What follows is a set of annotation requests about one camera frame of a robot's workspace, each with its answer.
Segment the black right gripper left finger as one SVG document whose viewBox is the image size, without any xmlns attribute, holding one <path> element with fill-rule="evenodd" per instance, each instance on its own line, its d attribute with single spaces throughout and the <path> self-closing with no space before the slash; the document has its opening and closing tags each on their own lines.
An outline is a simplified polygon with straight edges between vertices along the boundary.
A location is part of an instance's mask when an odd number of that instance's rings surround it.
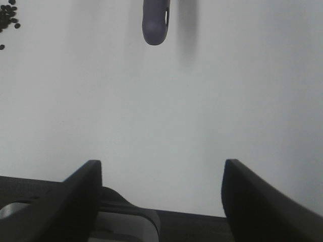
<svg viewBox="0 0 323 242">
<path fill-rule="evenodd" d="M 101 162 L 89 160 L 48 194 L 1 219 L 1 241 L 88 241 L 101 188 Z"/>
</svg>

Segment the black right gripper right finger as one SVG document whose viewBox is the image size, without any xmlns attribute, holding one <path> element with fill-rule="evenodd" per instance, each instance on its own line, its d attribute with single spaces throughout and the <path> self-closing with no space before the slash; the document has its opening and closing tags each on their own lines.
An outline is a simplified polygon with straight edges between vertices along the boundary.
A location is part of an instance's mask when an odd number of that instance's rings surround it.
<svg viewBox="0 0 323 242">
<path fill-rule="evenodd" d="M 221 198 L 235 241 L 322 241 L 322 216 L 279 192 L 237 159 L 225 162 Z"/>
</svg>

